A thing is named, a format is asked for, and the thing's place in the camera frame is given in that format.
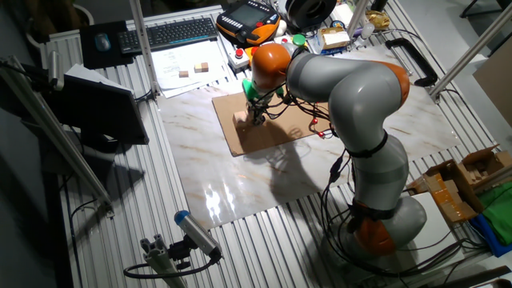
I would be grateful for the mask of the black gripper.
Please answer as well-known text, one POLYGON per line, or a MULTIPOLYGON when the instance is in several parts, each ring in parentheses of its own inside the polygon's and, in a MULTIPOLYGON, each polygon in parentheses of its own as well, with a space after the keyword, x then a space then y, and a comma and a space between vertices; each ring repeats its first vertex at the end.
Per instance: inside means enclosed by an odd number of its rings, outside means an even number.
POLYGON ((265 121, 265 116, 263 115, 267 109, 267 104, 264 101, 256 101, 249 100, 247 103, 247 122, 253 123, 253 116, 257 116, 254 119, 254 124, 256 126, 260 126, 265 121))

